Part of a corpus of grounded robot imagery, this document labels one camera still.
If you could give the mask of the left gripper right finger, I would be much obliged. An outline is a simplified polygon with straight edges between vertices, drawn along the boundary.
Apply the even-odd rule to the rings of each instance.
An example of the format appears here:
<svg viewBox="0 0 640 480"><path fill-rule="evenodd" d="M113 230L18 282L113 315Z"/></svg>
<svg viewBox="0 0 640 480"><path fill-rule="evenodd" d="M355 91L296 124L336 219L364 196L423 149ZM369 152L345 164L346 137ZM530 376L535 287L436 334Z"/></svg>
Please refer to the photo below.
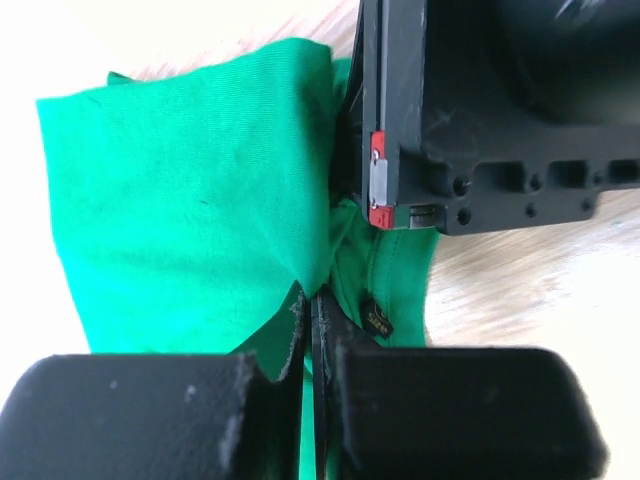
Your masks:
<svg viewBox="0 0 640 480"><path fill-rule="evenodd" d="M320 479L596 479L608 450L579 382L540 348L379 345L311 303Z"/></svg>

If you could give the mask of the green t shirt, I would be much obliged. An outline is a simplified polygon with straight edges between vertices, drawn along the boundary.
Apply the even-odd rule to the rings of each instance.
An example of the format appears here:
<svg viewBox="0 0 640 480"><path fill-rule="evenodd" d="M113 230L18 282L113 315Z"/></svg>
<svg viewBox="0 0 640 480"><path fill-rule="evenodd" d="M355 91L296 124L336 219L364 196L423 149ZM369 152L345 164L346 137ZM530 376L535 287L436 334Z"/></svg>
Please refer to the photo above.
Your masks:
<svg viewBox="0 0 640 480"><path fill-rule="evenodd" d="M157 81L36 103L54 244L94 353L227 353L293 284L386 347L423 347L437 231L379 230L331 191L350 63L290 38Z"/></svg>

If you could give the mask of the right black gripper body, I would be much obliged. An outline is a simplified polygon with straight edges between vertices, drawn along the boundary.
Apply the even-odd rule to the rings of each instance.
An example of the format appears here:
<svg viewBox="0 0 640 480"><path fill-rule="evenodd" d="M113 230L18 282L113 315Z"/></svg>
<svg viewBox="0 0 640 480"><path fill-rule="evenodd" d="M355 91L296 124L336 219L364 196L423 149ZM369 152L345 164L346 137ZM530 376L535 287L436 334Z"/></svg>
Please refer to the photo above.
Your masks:
<svg viewBox="0 0 640 480"><path fill-rule="evenodd" d="M639 5L364 1L349 123L378 229L590 219L639 185Z"/></svg>

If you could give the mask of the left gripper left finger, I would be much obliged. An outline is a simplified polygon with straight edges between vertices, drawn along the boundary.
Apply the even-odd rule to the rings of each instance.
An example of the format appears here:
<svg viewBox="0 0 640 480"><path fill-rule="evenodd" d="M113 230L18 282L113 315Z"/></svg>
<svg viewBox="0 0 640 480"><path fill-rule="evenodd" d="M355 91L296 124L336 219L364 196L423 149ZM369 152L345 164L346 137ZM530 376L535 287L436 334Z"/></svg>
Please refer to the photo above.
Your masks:
<svg viewBox="0 0 640 480"><path fill-rule="evenodd" d="M5 479L294 479L306 299L233 352L56 355L1 413Z"/></svg>

